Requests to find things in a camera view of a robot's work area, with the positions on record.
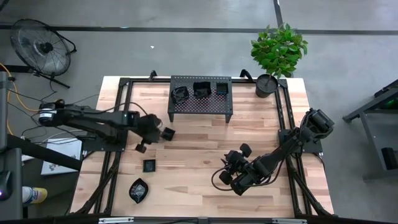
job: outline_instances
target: wooden table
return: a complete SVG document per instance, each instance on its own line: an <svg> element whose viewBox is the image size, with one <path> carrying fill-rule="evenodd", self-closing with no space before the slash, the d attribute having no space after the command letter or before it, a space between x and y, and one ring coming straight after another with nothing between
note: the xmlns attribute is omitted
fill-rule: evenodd
<svg viewBox="0 0 398 224"><path fill-rule="evenodd" d="M97 109L114 106L120 77L104 77ZM287 79L296 126L309 109L304 82ZM278 145L279 122L274 95L258 98L254 84L233 85L234 114L229 124L224 115L176 114L170 123L167 114L168 83L135 83L132 100L148 113L162 119L164 127L176 130L173 141L147 146L145 154L134 150L141 139L129 133L122 153L114 196L112 216L145 217L293 217L292 199L285 164L279 178L265 187L253 187L243 196L216 190L210 182L220 161L229 150L239 150L247 143L253 150L250 159L273 151ZM285 99L282 106L285 110ZM134 105L130 110L138 110ZM289 127L286 111L285 122ZM78 210L97 187L103 165L103 152L96 152L82 165L71 212ZM143 173L142 160L156 159L156 172ZM321 162L312 154L303 155L307 185L319 202L333 213L325 173ZM149 185L143 202L136 204L128 196L131 184L142 178ZM228 188L218 178L220 187ZM106 205L105 189L102 208ZM302 193L298 190L304 211Z"/></svg>

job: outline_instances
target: fan grille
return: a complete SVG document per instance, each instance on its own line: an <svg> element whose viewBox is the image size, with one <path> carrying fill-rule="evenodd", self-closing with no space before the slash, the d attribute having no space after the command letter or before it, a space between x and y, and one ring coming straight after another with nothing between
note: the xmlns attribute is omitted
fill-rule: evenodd
<svg viewBox="0 0 398 224"><path fill-rule="evenodd" d="M43 22L18 20L11 28L11 44L26 65L43 75L62 75L70 66L68 45Z"/></svg>

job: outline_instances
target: white paper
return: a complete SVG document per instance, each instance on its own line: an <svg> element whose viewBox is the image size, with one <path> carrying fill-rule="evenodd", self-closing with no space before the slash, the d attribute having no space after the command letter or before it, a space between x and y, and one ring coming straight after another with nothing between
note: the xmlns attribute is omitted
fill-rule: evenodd
<svg viewBox="0 0 398 224"><path fill-rule="evenodd" d="M74 141L75 138L61 138L61 139L49 139L48 142L55 142L57 144L47 144L47 149L54 150L56 152L62 153L64 155L70 156L75 159L80 159L81 151L81 141ZM77 170L66 168L57 164L52 164L50 162L43 162L42 175L52 175L52 174L64 174L69 172L77 172Z"/></svg>

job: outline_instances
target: black table leg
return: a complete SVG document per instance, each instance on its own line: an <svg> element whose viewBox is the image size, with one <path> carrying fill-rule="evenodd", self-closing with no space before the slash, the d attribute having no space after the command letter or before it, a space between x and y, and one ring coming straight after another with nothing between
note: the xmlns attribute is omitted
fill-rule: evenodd
<svg viewBox="0 0 398 224"><path fill-rule="evenodd" d="M169 113L169 119L170 119L170 122L174 121L174 114L173 113Z"/></svg>
<svg viewBox="0 0 398 224"><path fill-rule="evenodd" d="M225 115L225 123L229 123L230 119L231 119L232 115L231 114L226 114Z"/></svg>

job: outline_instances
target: potted plant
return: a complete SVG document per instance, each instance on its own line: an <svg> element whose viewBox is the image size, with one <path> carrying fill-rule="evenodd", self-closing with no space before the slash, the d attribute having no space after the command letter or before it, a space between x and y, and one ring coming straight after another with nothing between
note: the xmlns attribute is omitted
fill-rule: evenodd
<svg viewBox="0 0 398 224"><path fill-rule="evenodd" d="M272 33L269 31L268 25L265 32L259 33L257 40L251 41L251 56L266 70L266 74L260 75L256 82L256 95L261 98L276 91L282 75L291 77L297 61L307 54L308 42L288 24L282 24Z"/></svg>

